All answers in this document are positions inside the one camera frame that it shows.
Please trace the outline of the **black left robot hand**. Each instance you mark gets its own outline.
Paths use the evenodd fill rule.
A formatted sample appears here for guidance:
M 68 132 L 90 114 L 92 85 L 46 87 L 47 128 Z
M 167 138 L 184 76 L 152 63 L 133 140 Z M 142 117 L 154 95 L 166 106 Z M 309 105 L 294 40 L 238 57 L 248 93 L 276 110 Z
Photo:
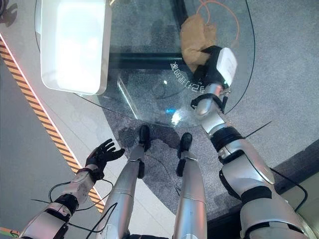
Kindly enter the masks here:
M 96 147 L 86 159 L 85 167 L 94 165 L 94 169 L 90 169 L 90 176 L 94 183 L 104 178 L 104 169 L 106 164 L 123 156 L 125 149 L 116 150 L 115 143 L 111 138 Z

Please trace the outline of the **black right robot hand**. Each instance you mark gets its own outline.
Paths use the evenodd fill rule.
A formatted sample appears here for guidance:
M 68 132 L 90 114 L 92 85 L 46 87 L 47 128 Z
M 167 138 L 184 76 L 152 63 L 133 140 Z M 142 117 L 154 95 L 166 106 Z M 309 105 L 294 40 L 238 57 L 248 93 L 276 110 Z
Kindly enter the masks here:
M 192 82 L 199 83 L 203 87 L 219 84 L 223 89 L 229 88 L 238 65 L 234 52 L 228 47 L 213 45 L 201 50 L 201 53 L 208 54 L 209 58 L 204 65 L 197 66 Z

